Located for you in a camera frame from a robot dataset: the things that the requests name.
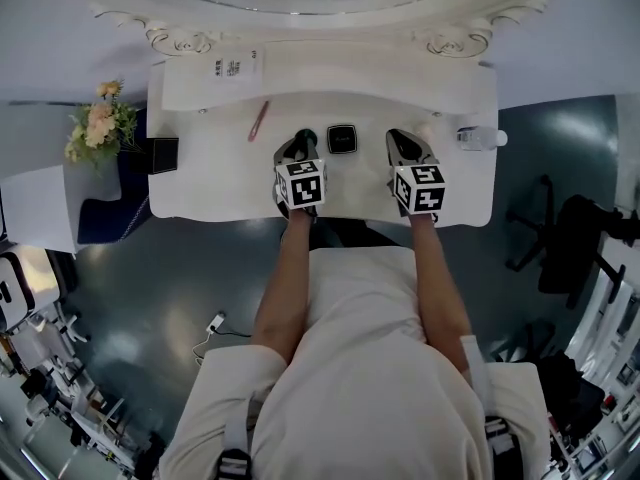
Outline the black office chair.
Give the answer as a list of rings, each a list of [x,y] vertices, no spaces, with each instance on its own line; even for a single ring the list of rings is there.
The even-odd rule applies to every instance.
[[[576,363],[551,342],[556,326],[546,320],[524,325],[490,349],[497,362],[531,363],[538,371],[545,402],[560,434],[577,441],[587,437],[603,418],[604,391],[587,381]]]
[[[627,245],[640,240],[640,215],[634,211],[626,218],[619,210],[607,211],[582,195],[570,197],[555,213],[551,178],[543,175],[539,183],[546,188],[543,222],[534,223],[513,210],[505,214],[508,223],[516,222],[534,231],[537,240],[522,259],[508,260],[505,266],[519,272],[543,255],[538,290],[544,294],[566,294],[566,307],[572,309],[579,301],[592,267],[596,265],[612,283],[608,302],[613,303],[624,280],[626,267],[612,267],[599,253],[601,236],[607,234]]]

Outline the person's right forearm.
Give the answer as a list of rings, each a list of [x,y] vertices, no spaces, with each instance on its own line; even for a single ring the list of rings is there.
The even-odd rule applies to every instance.
[[[429,215],[409,217],[416,264],[418,311],[427,343],[460,372],[468,370],[461,338],[472,335],[468,314]]]

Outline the oval mirror ornate white frame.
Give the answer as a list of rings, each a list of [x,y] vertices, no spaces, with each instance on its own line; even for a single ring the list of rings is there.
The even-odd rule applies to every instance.
[[[482,56],[501,21],[546,0],[89,0],[98,16],[136,23],[167,56],[276,41],[410,44],[453,59]]]

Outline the black square compact case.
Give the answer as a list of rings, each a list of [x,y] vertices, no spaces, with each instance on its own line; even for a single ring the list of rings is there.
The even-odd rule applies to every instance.
[[[354,125],[339,124],[327,128],[327,146],[330,154],[350,154],[357,151],[357,132]]]

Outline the navy blue stool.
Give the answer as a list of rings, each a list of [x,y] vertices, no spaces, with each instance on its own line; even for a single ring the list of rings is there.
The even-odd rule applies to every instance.
[[[87,199],[80,212],[78,243],[111,244],[124,240],[151,216],[149,156],[120,153],[117,157],[121,197],[104,201]]]

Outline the white side table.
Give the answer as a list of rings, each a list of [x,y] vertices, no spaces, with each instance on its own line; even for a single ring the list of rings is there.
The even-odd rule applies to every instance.
[[[117,199],[121,189],[117,164],[109,161],[100,170],[60,164],[17,174],[0,181],[0,195],[11,242],[76,253],[83,202]]]

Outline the black square vase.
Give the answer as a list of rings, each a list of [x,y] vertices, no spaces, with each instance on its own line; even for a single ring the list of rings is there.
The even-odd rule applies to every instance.
[[[178,168],[179,139],[177,137],[145,138],[140,150],[130,155],[130,167],[134,172],[155,175],[175,171]]]

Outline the pink pencil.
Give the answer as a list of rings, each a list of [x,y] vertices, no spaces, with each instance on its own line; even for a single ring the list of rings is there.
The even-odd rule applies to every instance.
[[[260,111],[259,111],[259,113],[258,113],[258,115],[257,115],[252,127],[251,127],[251,130],[249,132],[249,135],[248,135],[248,141],[249,142],[253,142],[256,139],[257,134],[259,132],[259,129],[261,127],[261,124],[262,124],[262,122],[264,120],[264,117],[265,117],[266,113],[269,110],[269,106],[270,106],[270,101],[269,100],[265,101],[264,104],[262,105],[262,107],[261,107],[261,109],[260,109]]]

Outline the yellow pink artificial flowers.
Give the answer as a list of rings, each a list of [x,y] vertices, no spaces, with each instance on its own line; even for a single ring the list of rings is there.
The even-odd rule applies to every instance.
[[[85,162],[98,170],[121,152],[142,152],[135,139],[136,108],[120,100],[123,85],[122,79],[101,83],[96,89],[98,101],[81,105],[71,115],[74,127],[64,148],[69,162]]]

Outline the cluttered white workbench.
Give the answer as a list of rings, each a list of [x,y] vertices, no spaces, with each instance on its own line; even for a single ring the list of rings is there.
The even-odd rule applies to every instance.
[[[23,377],[29,423],[57,418],[69,427],[73,446],[98,452],[125,480],[159,480],[164,440],[142,427],[128,400],[93,381],[73,343],[56,327],[24,326],[0,335],[0,344]]]

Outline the white paper label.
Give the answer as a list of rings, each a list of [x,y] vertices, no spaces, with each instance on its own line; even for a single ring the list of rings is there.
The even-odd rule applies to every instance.
[[[217,83],[254,85],[262,79],[262,47],[226,48],[212,52],[210,57],[207,75]]]

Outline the clear plastic bottle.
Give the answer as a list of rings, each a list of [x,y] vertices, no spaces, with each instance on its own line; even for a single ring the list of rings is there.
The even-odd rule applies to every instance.
[[[488,126],[467,126],[456,132],[456,142],[465,151],[492,151],[505,146],[507,134],[497,128]]]

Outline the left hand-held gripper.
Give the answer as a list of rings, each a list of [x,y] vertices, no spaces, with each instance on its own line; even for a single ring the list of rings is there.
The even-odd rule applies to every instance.
[[[294,161],[299,150],[297,139],[291,138],[274,153],[277,193],[288,209],[305,209],[323,205],[326,200],[326,163],[318,159],[317,140],[304,139],[303,160]]]

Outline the person's left forearm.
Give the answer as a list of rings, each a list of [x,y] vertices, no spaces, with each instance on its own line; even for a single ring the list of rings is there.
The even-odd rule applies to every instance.
[[[291,210],[275,269],[261,299],[250,343],[267,347],[287,363],[305,333],[309,304],[309,239],[312,218]]]

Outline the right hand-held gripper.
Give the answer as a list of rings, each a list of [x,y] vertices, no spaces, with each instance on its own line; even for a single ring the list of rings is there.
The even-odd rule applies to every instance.
[[[399,205],[409,215],[439,212],[445,180],[431,146],[411,132],[393,128],[386,132],[386,148],[389,165],[396,166],[393,195]]]

